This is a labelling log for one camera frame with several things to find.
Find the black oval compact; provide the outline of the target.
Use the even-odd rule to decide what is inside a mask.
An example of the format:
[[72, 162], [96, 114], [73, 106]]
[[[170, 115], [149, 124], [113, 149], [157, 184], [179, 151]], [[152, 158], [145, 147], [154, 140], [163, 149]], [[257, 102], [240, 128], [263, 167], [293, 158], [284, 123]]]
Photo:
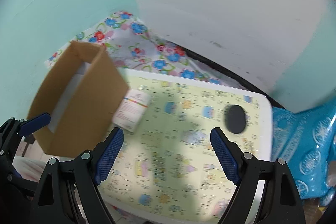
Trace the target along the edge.
[[247, 126], [245, 111], [239, 105], [228, 106], [226, 108], [224, 118], [226, 128], [233, 134], [242, 133]]

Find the white tube with rainbow label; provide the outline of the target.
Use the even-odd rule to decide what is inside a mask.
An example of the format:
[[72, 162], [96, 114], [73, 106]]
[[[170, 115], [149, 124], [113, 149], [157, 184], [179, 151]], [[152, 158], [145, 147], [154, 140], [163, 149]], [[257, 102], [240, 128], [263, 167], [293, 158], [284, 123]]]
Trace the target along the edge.
[[129, 89], [115, 112], [112, 122], [129, 132], [135, 132], [149, 103], [149, 94], [137, 89]]

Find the blue plastic stool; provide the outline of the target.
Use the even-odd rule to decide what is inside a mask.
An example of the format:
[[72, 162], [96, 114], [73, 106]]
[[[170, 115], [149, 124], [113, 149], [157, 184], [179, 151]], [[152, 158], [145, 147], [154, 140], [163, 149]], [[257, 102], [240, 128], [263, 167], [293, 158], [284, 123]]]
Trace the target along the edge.
[[335, 137], [335, 100], [293, 113], [274, 107], [271, 160], [286, 161], [301, 199], [324, 196]]

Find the brown cardboard box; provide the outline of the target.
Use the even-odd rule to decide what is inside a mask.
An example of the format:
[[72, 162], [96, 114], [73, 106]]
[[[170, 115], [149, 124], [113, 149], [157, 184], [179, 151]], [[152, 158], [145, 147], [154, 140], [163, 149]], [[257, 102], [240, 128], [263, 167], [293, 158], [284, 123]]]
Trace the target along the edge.
[[55, 133], [48, 126], [34, 133], [47, 155], [75, 158], [103, 141], [112, 117], [127, 93], [128, 85], [105, 48], [70, 42], [49, 70], [30, 106], [28, 118], [52, 114], [60, 96], [83, 62], [90, 63], [70, 99]]

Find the white paper box liner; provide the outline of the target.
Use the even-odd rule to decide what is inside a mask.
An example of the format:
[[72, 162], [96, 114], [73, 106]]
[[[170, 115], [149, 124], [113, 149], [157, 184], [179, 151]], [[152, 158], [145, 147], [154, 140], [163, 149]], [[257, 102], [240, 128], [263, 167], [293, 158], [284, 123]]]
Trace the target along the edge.
[[70, 99], [72, 98], [72, 96], [75, 93], [76, 88], [78, 87], [78, 85], [80, 84], [82, 78], [84, 77], [84, 74], [86, 73], [86, 71], [88, 70], [88, 68], [90, 67], [90, 63], [87, 62], [83, 62], [80, 67], [78, 68], [78, 70], [75, 72], [75, 74], [72, 76], [72, 78], [70, 79], [69, 83], [67, 84], [64, 92], [62, 93], [62, 95], [60, 96], [52, 114], [51, 114], [51, 121], [48, 125], [49, 130], [52, 133], [55, 133], [56, 128], [60, 122], [61, 117], [63, 116], [68, 103], [70, 101]]

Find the yellow cartoon lap table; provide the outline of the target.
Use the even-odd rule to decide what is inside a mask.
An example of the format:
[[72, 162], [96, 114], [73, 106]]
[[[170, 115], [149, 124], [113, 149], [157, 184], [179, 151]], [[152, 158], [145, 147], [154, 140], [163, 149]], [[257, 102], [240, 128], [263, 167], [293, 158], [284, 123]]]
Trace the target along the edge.
[[[150, 95], [135, 132], [124, 143], [102, 196], [128, 217], [158, 223], [217, 223], [235, 186], [210, 143], [220, 128], [230, 141], [258, 159], [269, 160], [272, 107], [264, 95], [223, 85], [131, 69], [121, 73], [128, 85]], [[228, 131], [224, 114], [241, 106], [247, 126]]]

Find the floral patterned cloth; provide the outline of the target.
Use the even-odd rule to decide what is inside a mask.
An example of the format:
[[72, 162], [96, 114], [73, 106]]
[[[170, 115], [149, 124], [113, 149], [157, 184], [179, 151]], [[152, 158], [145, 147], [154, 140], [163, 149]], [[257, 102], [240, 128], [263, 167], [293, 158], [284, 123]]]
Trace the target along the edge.
[[235, 79], [189, 57], [182, 47], [155, 34], [137, 16], [118, 11], [73, 41], [103, 46], [116, 67], [199, 80], [243, 89]]

